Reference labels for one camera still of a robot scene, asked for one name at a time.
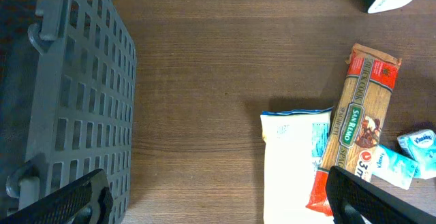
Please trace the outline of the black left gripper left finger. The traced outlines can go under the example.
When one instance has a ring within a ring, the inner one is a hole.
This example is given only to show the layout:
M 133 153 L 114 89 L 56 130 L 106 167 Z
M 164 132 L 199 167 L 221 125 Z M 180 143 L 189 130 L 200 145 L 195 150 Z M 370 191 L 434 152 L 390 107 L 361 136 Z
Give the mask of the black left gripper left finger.
M 103 169 L 96 169 L 65 187 L 1 220 L 1 224 L 109 224 L 113 197 Z

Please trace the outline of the San Remo spaghetti pack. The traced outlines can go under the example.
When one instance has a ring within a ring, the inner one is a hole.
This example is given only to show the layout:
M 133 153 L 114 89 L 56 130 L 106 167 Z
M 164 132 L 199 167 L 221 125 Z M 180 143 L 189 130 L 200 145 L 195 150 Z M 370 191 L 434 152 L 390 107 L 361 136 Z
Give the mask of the San Remo spaghetti pack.
M 385 52 L 354 44 L 349 65 L 315 182 L 308 209 L 332 215 L 326 182 L 332 166 L 338 166 L 369 182 L 375 149 L 401 60 Z

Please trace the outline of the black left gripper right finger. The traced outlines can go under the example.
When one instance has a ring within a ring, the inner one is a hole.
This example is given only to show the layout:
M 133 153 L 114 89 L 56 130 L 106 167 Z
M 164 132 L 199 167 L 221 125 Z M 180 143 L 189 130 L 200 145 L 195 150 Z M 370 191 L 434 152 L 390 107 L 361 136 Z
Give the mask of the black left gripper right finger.
M 331 167 L 326 194 L 338 224 L 434 223 L 435 217 L 341 167 Z

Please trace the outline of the Kleenex tissue pack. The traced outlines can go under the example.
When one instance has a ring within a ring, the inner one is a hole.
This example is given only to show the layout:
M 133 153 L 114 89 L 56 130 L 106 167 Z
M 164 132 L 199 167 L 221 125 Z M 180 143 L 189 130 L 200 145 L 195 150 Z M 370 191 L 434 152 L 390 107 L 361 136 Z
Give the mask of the Kleenex tissue pack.
M 416 173 L 418 163 L 385 146 L 375 150 L 373 175 L 390 184 L 408 190 Z
M 400 135 L 397 141 L 403 152 L 418 163 L 415 177 L 435 177 L 435 132 L 423 129 Z

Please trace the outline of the large cream wipes bag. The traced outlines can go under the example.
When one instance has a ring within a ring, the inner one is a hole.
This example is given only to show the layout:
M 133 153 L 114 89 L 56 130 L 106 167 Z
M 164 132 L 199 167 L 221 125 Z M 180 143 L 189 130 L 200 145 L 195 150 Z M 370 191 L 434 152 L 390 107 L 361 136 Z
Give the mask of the large cream wipes bag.
M 328 141 L 332 109 L 263 111 L 265 223 L 332 223 L 306 207 Z

